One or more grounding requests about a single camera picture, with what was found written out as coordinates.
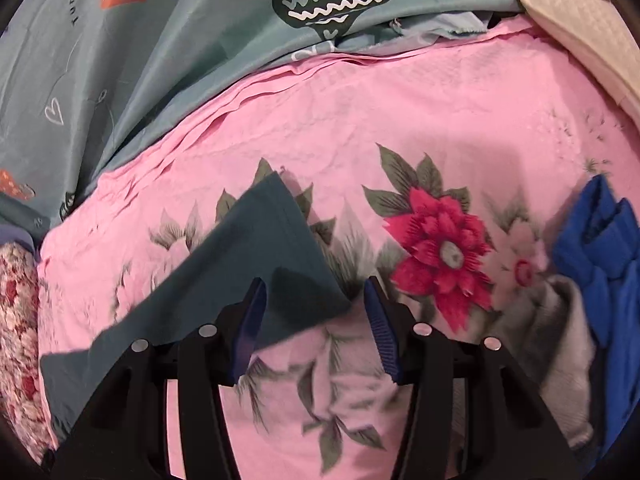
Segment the red floral pillow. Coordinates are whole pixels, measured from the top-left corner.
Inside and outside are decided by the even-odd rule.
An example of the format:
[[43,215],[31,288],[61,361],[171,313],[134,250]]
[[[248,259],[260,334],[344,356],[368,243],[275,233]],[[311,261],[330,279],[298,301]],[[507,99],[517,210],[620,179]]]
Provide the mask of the red floral pillow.
[[20,244],[4,244],[0,273],[1,417],[39,463],[54,444],[41,402],[34,257]]

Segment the cream white pillow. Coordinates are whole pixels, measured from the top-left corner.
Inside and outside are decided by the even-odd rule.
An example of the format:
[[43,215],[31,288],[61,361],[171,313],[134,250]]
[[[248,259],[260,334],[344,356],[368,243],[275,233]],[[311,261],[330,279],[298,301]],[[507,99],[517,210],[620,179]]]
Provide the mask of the cream white pillow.
[[518,0],[545,32],[569,50],[614,102],[639,122],[639,47],[605,0]]

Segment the teal heart print quilt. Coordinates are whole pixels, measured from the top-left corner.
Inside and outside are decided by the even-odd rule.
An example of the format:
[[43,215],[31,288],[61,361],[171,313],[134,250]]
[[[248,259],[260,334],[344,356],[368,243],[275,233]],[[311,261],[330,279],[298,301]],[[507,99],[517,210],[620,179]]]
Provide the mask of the teal heart print quilt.
[[1,32],[1,220],[42,237],[255,70],[518,0],[23,0]]

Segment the blue plaid pillow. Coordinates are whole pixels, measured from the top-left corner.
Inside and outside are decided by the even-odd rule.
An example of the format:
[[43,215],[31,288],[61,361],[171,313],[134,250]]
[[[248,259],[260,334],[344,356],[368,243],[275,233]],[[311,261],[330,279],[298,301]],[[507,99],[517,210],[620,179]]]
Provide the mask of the blue plaid pillow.
[[18,226],[2,224],[0,226],[0,245],[3,246],[11,243],[20,245],[32,255],[35,255],[36,253],[34,240],[30,236],[29,232],[19,228]]

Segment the pink floral bed sheet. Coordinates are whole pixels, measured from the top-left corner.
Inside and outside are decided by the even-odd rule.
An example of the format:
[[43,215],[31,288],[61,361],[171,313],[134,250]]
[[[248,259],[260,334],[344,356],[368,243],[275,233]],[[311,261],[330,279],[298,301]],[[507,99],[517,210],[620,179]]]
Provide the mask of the pink floral bed sheet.
[[40,367],[88,349],[275,172],[349,309],[254,356],[222,390],[247,479],[385,479],[410,392],[360,301],[376,275],[474,341],[553,275],[567,208],[599,174],[639,199],[634,122],[527,18],[372,61],[322,56],[240,81],[98,185],[41,249]]

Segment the grey garment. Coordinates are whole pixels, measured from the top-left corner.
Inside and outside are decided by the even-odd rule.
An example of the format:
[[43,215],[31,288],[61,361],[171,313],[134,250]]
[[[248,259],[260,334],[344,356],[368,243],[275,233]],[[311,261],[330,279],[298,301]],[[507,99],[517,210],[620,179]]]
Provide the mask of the grey garment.
[[552,275],[521,289],[488,334],[506,345],[537,386],[568,445],[590,441],[589,372],[596,348],[579,287]]

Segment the blue and red garment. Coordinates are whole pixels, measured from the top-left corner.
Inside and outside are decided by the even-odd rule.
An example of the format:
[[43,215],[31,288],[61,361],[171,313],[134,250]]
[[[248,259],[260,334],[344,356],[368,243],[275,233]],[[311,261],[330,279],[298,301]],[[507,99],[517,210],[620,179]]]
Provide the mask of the blue and red garment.
[[628,200],[616,200],[600,174],[579,194],[552,261],[578,285],[604,353],[605,453],[639,404],[639,222]]

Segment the dark teal pants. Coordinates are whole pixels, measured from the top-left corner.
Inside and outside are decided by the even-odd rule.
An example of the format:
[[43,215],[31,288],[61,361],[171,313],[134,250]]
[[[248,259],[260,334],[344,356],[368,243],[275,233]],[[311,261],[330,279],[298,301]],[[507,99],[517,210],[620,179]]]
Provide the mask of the dark teal pants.
[[151,295],[102,330],[88,349],[42,357],[55,437],[68,437],[96,387],[132,342],[182,339],[212,322],[223,307],[241,301],[254,278],[265,282],[268,299],[258,330],[259,349],[350,307],[314,232],[275,172],[246,191]]

